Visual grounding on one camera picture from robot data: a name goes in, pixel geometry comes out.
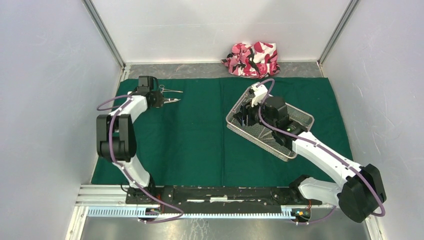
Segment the surgical forceps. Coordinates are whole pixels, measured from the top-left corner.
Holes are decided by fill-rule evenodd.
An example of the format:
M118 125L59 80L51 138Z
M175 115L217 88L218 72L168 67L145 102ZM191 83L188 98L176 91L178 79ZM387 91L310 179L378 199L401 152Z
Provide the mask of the surgical forceps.
M163 84L159 85L159 90L161 93L183 93L181 90L167 89Z

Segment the surgical scissors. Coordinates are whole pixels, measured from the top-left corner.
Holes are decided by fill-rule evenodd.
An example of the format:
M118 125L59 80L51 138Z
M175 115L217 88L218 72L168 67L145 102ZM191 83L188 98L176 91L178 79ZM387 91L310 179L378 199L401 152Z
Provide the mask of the surgical scissors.
M163 103L164 104L176 103L180 100L181 99L178 99L178 98L165 98Z

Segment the wire mesh instrument tray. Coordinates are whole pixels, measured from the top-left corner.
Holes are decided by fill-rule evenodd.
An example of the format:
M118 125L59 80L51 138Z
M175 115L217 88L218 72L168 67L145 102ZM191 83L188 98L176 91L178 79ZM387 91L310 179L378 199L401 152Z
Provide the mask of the wire mesh instrument tray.
M251 103L253 98L252 93L253 91L248 87L231 108L225 117L227 127L285 162L296 158L298 154L293 151L293 141L295 138L273 130L265 126L264 123L293 135L298 135L302 132L308 132L311 129L315 121L314 117L287 103L283 97L269 95L264 103L260 103L262 109L259 110L259 118L263 125L241 126L234 118L234 114L242 104ZM274 139L269 141L258 139L263 128L272 130Z

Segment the green surgical drape cloth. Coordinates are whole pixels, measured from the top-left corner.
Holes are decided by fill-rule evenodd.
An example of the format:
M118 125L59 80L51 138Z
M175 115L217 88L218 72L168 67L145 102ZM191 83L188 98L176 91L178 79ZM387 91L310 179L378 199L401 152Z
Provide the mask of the green surgical drape cloth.
M348 135L328 78L274 77L274 96L314 117L312 133L339 154L353 159ZM302 156L285 162L227 128L226 116L257 79L224 77L160 79L183 93L181 99L149 109L134 122L137 156L156 185L285 187L300 175L332 179ZM120 185L126 178L99 157L90 181Z

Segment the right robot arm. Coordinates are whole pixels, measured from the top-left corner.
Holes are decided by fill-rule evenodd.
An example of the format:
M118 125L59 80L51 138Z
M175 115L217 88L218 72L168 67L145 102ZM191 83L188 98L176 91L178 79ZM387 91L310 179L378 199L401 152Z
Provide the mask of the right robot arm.
M330 177L330 181L302 175L292 183L289 199L302 204L307 199L338 207L352 221L368 216L383 217L387 199L379 169L361 165L320 141L312 132L314 117L270 96L242 96L226 115L227 127L283 161L301 156Z

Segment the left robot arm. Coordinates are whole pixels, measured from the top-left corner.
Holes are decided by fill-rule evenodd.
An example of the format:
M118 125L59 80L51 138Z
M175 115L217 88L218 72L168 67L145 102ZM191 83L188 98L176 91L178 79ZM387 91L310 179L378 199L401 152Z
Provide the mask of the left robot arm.
M161 106L164 98L159 81L154 76L139 76L138 85L133 91L106 100L97 110L104 111L105 104L118 99L125 101L109 107L110 113L100 114L96 118L97 154L119 169L140 200L151 204L158 200L157 190L153 177L138 159L134 122L150 108Z

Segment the pink camouflage cloth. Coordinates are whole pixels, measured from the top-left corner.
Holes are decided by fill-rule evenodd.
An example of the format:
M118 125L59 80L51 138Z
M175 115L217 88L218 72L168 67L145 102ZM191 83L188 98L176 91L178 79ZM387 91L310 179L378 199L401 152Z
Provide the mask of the pink camouflage cloth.
M237 43L220 62L230 74L243 78L264 79L280 72L278 50L275 43L257 41L253 44Z

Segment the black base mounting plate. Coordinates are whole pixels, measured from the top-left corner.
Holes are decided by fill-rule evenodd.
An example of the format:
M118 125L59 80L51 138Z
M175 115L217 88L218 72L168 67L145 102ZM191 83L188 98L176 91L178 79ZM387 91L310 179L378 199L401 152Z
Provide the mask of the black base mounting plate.
M125 203L153 208L161 214L273 214L281 206L318 206L322 201L306 199L292 187L156 186L151 200L126 188Z

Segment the aluminium frame rail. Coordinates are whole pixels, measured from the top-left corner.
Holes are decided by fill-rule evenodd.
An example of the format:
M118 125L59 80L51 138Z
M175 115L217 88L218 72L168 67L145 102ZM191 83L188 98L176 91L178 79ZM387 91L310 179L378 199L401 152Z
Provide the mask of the aluminium frame rail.
M127 185L82 185L76 206L90 217L135 217L154 221L189 219L288 219L333 206L302 198L289 187L158 186L160 203Z

